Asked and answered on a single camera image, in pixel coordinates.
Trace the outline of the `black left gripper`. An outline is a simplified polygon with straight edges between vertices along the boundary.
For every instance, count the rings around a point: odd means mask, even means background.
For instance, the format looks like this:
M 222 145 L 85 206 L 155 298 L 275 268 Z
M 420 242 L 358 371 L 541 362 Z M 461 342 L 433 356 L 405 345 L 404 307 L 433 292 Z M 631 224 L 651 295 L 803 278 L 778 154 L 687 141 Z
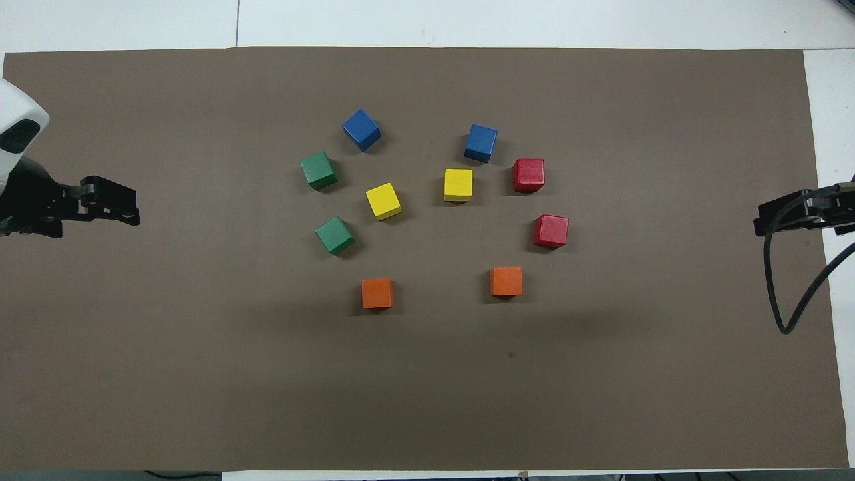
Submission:
M 18 232 L 61 238 L 64 221 L 117 221 L 138 227 L 140 210 L 136 191 L 101 176 L 80 180 L 81 203 L 73 197 L 77 188 L 56 182 L 38 162 L 22 156 L 8 175 L 1 196 L 1 235 Z

